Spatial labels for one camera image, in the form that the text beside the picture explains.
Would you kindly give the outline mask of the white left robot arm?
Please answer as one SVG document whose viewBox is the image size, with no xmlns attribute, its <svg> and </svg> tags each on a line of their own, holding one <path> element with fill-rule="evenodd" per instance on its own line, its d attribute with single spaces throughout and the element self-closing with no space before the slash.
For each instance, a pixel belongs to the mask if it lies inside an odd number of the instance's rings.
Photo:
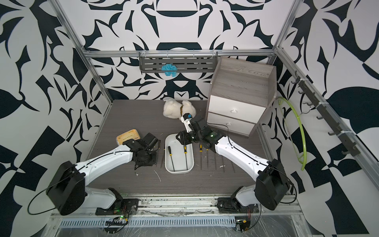
<svg viewBox="0 0 379 237">
<path fill-rule="evenodd" d="M 104 214 L 118 214 L 125 202 L 114 188 L 95 189 L 89 184 L 101 175 L 129 162 L 134 168 L 156 164 L 160 140 L 151 133 L 142 139 L 129 139 L 116 148 L 95 158 L 60 165 L 46 195 L 61 215 L 81 208 L 97 208 Z"/>
</svg>

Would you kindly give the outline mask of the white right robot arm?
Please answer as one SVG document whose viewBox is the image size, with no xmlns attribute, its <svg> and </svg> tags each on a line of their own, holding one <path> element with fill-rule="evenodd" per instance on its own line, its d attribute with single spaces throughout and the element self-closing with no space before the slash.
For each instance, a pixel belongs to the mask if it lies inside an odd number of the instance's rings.
<svg viewBox="0 0 379 237">
<path fill-rule="evenodd" d="M 268 210 L 277 208 L 292 185 L 279 160 L 269 161 L 251 153 L 224 132 L 212 129 L 200 116 L 193 118 L 191 114 L 185 114 L 180 121 L 186 129 L 176 138 L 183 146 L 199 143 L 236 164 L 255 181 L 252 186 L 239 187 L 229 198 L 220 199 L 217 203 L 219 210 L 243 211 L 254 204 Z"/>
</svg>

